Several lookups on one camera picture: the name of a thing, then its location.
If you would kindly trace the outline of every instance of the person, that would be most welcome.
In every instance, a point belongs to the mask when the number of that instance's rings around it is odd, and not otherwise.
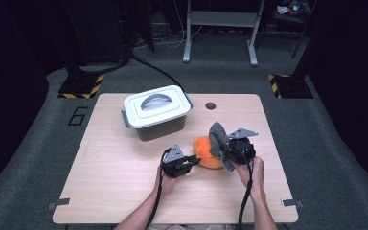
[[[239,174],[239,177],[241,179],[241,182],[246,187],[247,182],[249,180],[249,170],[246,165],[237,165],[233,163],[235,166],[236,171]],[[264,189],[264,172],[265,172],[265,162],[262,160],[262,158],[255,156],[253,158],[253,186],[250,191],[250,198],[253,202],[253,209],[254,209],[254,220],[255,220],[255,229],[256,230],[272,230],[277,229],[277,226],[274,222],[273,216],[271,215],[266,197],[265,197],[265,189]],[[153,205],[155,203],[156,197],[157,197],[157,189],[159,184],[159,176],[160,173],[160,167],[157,169],[157,176],[156,181],[154,183],[154,188],[149,194],[149,196],[145,199],[145,201],[136,208],[130,215],[128,215],[118,226],[116,226],[115,230],[144,230],[150,215],[151,211],[153,209]],[[180,179],[180,177],[177,178],[170,178],[168,176],[164,176],[162,180],[162,193],[160,196],[160,200],[163,199],[163,197],[167,196],[169,192],[172,190],[174,184],[177,182],[177,180]],[[175,229],[187,229],[182,226],[171,226],[168,228],[168,230],[175,230]],[[217,229],[217,227],[207,227],[203,229]]]

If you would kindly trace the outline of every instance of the hand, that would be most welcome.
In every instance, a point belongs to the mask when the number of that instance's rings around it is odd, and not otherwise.
[[[156,181],[154,183],[154,189],[153,189],[154,193],[157,193],[157,190],[158,190],[160,171],[163,171],[163,170],[160,169],[160,166],[158,166],[157,167]],[[162,183],[161,183],[161,186],[163,188],[162,191],[161,191],[161,197],[166,196],[167,194],[170,193],[170,191],[173,189],[175,183],[178,181],[178,178],[180,178],[181,176],[178,176],[177,178],[171,178],[167,175],[163,176],[163,180],[162,180]]]
[[[247,168],[247,165],[238,165],[233,162],[232,164],[237,170],[241,182],[246,187],[247,182],[249,181],[249,169]],[[255,156],[253,158],[253,166],[252,161],[250,161],[250,167],[253,167],[253,174],[252,174],[253,184],[250,194],[252,196],[252,199],[254,197],[262,198],[262,196],[265,195],[263,184],[265,179],[265,162],[259,156]]]

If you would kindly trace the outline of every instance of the table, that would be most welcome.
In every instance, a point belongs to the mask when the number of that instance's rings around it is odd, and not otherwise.
[[[249,52],[250,64],[258,65],[256,51],[254,47],[256,34],[262,18],[265,0],[260,0],[257,12],[227,12],[227,11],[192,11],[191,0],[187,3],[187,39],[184,48],[183,62],[190,62],[191,55],[191,26],[229,26],[229,27],[247,27],[253,28],[250,40],[246,41],[247,51]]]
[[[164,150],[178,144],[185,155],[193,153],[193,138],[208,135],[214,122],[229,134],[238,128],[258,131],[250,137],[257,155],[265,161],[264,188],[276,222],[295,222],[295,206],[275,147],[260,98],[250,94],[190,94],[194,108],[184,129],[148,142],[136,130],[126,128],[120,114],[130,94],[102,94],[81,140],[74,164],[53,215],[57,224],[113,224],[121,222],[149,195]],[[216,108],[209,110],[207,103]],[[237,223],[245,187],[236,172],[194,166],[161,200],[153,223],[205,224]],[[249,199],[243,222],[253,222]]]

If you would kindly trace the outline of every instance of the gray carpet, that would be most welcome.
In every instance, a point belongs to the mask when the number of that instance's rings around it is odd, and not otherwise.
[[[296,40],[268,35],[251,67],[244,36],[205,36],[193,43],[190,63],[182,62],[184,44],[156,45],[134,53],[175,77],[188,93],[247,93],[261,97],[289,187],[305,207],[290,229],[368,229],[368,173],[337,135],[310,79],[312,100],[276,99],[268,74],[291,74],[303,53],[291,59]],[[0,175],[0,229],[64,229],[53,223],[49,202],[59,198],[98,95],[59,99],[67,73],[47,76],[50,91],[32,128]],[[162,74],[131,60],[106,74],[102,93],[139,93],[173,84]],[[78,106],[81,126],[68,126]],[[110,229],[109,225],[73,225],[69,229]]]

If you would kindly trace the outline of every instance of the orange plush toy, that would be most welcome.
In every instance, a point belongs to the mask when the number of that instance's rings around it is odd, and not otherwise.
[[[220,169],[223,167],[219,158],[211,153],[211,140],[209,136],[195,137],[193,142],[194,154],[196,158],[200,158],[199,165],[208,169]]]

